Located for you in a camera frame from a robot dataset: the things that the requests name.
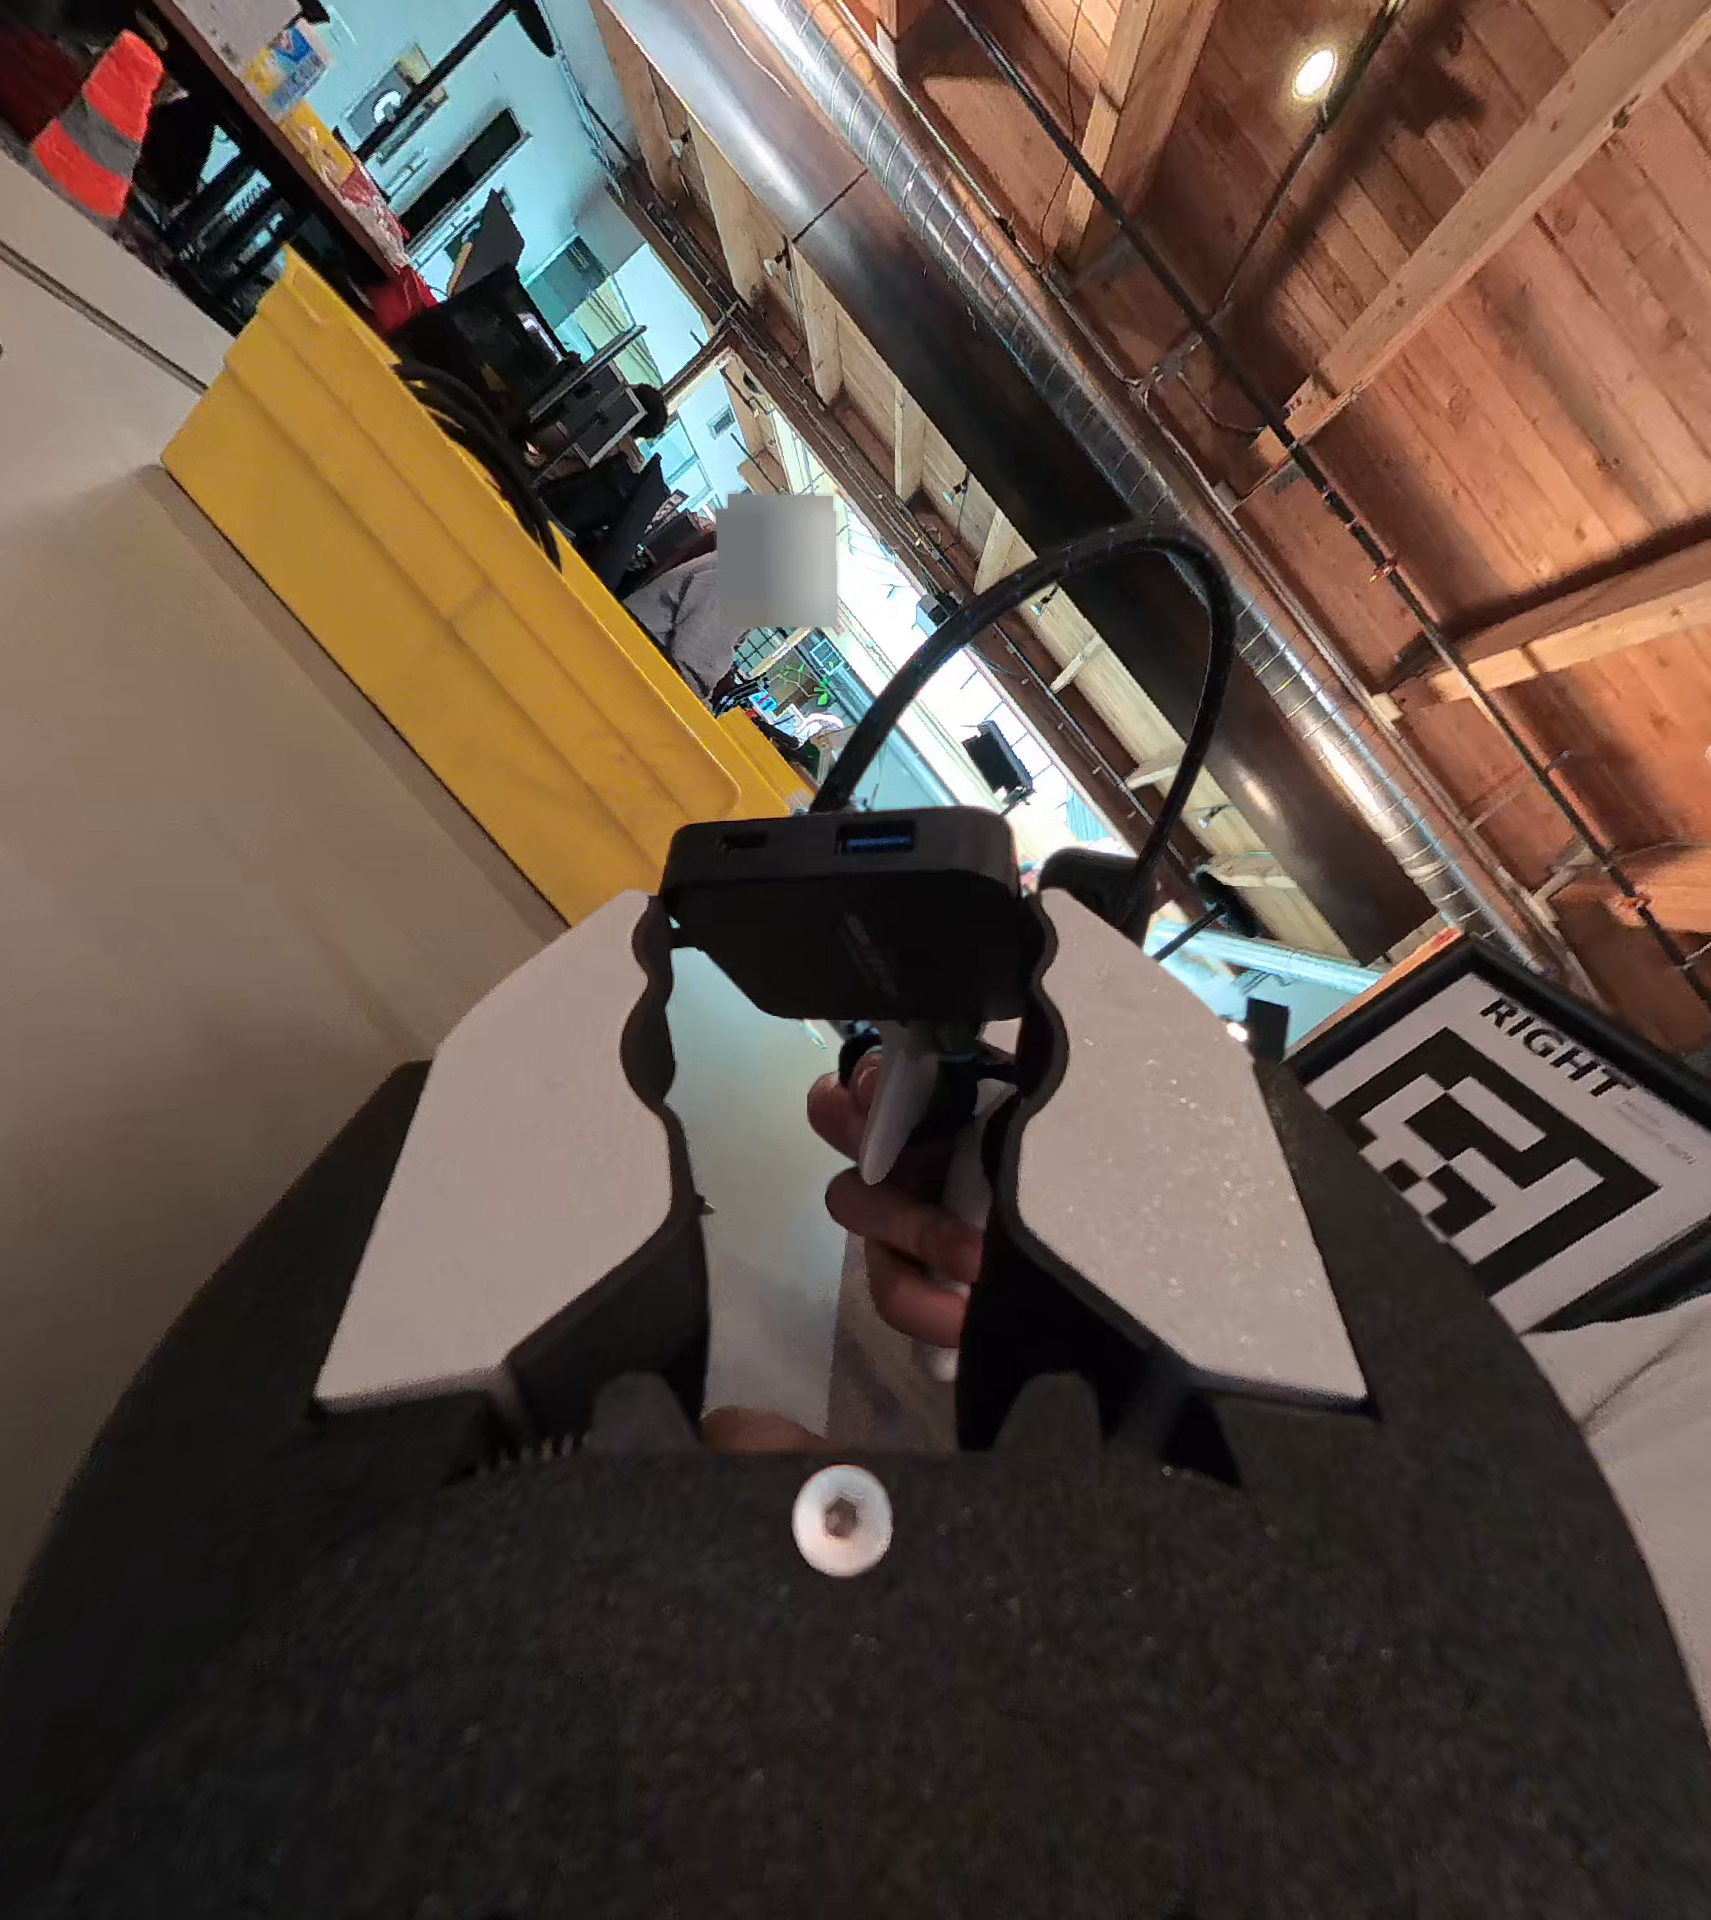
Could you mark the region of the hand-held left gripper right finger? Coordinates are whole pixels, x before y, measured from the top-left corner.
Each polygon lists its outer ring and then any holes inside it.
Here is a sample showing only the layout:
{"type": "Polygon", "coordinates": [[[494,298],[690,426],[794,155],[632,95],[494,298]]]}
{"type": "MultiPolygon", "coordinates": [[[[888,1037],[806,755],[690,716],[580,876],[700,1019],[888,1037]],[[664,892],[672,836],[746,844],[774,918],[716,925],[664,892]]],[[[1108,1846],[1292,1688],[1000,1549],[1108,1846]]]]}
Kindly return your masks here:
{"type": "Polygon", "coordinates": [[[1014,1438],[1046,1380],[1100,1440],[1228,1465],[1220,1405],[1370,1412],[1250,1051],[1066,891],[1032,900],[1038,966],[964,1323],[958,1440],[1014,1438]]]}

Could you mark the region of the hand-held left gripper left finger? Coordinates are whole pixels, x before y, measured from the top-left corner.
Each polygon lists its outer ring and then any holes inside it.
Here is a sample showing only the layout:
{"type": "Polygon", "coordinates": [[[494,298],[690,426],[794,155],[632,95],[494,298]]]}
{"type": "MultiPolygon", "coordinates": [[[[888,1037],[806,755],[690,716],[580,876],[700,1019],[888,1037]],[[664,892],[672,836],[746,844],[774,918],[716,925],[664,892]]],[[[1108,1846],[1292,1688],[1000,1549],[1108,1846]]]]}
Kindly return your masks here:
{"type": "Polygon", "coordinates": [[[624,892],[436,1048],[320,1410],[480,1394],[530,1442],[586,1438],[602,1403],[698,1429],[712,1307],[672,949],[664,904],[624,892]]]}

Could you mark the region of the black hub with cable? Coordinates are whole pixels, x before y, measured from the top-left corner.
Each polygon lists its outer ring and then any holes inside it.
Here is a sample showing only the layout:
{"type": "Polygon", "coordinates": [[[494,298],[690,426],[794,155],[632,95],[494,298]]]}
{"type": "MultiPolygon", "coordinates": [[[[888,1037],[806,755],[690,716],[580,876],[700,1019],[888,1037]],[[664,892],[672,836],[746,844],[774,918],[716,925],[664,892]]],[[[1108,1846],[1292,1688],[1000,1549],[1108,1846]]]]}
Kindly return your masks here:
{"type": "Polygon", "coordinates": [[[1214,555],[1166,520],[1062,542],[962,604],[918,647],[802,814],[690,825],[658,897],[680,941],[786,1021],[980,1030],[1016,1019],[1038,964],[1010,820],[982,808],[854,808],[868,766],[958,655],[1036,599],[1110,565],[1158,561],[1204,612],[1204,682],[1170,792],[1136,854],[1064,851],[1042,881],[1138,944],[1236,665],[1238,612],[1214,555]]]}

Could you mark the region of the yellow plastic bin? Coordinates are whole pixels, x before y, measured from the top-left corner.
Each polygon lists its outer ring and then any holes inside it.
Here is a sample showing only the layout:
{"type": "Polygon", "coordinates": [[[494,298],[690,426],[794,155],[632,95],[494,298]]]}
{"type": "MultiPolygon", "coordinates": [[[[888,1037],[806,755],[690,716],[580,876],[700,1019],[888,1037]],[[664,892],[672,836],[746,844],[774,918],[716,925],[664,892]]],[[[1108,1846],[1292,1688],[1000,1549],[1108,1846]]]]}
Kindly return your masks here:
{"type": "Polygon", "coordinates": [[[650,894],[680,828],[802,802],[566,538],[550,561],[306,262],[164,468],[568,925],[650,894]]]}

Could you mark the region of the person's right hand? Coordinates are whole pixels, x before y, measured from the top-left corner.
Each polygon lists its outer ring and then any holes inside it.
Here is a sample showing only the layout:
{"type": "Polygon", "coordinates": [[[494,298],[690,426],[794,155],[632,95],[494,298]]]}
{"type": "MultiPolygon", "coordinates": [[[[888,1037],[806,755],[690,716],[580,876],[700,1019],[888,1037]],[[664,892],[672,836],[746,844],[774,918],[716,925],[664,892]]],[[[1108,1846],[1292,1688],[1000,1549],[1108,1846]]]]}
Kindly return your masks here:
{"type": "Polygon", "coordinates": [[[810,1123],[848,1160],[826,1211],[860,1247],[874,1309],[912,1341],[932,1380],[954,1385],[984,1259],[994,1103],[966,1074],[970,1115],[942,1121],[946,1067],[924,1032],[888,1022],[876,1044],[812,1089],[810,1123]]]}

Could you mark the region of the orange traffic cone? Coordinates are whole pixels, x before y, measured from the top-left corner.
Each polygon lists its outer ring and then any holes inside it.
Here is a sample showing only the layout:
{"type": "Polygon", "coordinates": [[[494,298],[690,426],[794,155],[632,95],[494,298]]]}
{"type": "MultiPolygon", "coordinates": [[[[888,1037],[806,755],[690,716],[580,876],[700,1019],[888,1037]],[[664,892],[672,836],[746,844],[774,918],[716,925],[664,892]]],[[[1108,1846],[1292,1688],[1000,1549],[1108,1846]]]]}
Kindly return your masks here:
{"type": "Polygon", "coordinates": [[[162,85],[148,37],[124,30],[30,146],[32,170],[102,229],[122,223],[162,85]]]}

